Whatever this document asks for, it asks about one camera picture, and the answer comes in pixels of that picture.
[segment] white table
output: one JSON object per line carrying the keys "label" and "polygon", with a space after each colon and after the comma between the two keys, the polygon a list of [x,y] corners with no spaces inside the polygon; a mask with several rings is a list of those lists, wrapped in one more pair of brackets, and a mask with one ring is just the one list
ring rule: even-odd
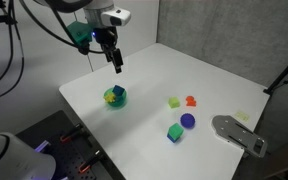
{"label": "white table", "polygon": [[[124,60],[119,75],[106,66],[60,87],[124,177],[231,179],[243,150],[218,138],[211,119],[241,110],[250,116],[242,123],[254,130],[269,98],[264,87],[161,44]],[[105,90],[115,84],[128,93],[127,104],[118,110],[103,99]],[[187,95],[197,99],[196,108],[185,106]],[[169,108],[171,96],[181,100],[180,108]],[[168,128],[186,112],[197,124],[173,144],[166,137]]]}

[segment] purple sphere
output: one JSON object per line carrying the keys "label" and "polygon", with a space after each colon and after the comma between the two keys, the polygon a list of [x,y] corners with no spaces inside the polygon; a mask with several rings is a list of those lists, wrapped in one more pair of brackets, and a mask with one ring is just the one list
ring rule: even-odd
{"label": "purple sphere", "polygon": [[185,128],[193,128],[195,125],[195,118],[192,114],[186,113],[181,117],[181,124]]}

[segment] gray wall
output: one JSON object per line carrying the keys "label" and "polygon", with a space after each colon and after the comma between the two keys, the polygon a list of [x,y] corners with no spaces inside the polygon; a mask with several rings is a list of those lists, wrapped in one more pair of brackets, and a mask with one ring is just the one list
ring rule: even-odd
{"label": "gray wall", "polygon": [[[269,86],[288,64],[288,0],[161,0],[158,42]],[[272,151],[288,142],[288,86],[257,133]]]}

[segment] white wall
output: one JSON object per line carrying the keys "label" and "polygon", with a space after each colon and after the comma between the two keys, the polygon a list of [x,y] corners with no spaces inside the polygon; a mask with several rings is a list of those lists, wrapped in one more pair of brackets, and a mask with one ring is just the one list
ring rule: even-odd
{"label": "white wall", "polygon": [[[41,7],[31,0],[26,2],[43,24],[65,37],[50,9]],[[115,4],[132,13],[131,22],[127,27],[118,30],[118,46],[123,56],[128,56],[156,42],[158,0],[118,0]],[[13,133],[63,109],[59,86],[91,72],[86,56],[41,30],[24,12],[18,1],[15,1],[15,8],[26,58],[25,70],[18,87],[0,98],[0,131]],[[66,24],[75,20],[73,14],[65,14],[62,17]],[[82,10],[77,12],[77,17],[79,21],[86,22]],[[15,82],[19,73],[21,65],[19,43],[15,41],[15,44],[14,64],[0,83],[0,93]],[[91,48],[100,50],[96,43],[92,43]],[[7,26],[0,24],[0,74],[6,67],[8,57]],[[94,69],[107,65],[104,55],[91,54],[90,59]]]}

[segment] orange block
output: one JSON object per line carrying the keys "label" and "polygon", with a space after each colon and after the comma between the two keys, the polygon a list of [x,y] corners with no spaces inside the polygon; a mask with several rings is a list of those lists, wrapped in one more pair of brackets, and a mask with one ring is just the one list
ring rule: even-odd
{"label": "orange block", "polygon": [[194,101],[194,97],[193,96],[187,96],[186,101]]}
{"label": "orange block", "polygon": [[196,101],[187,101],[186,106],[193,106],[196,107]]}

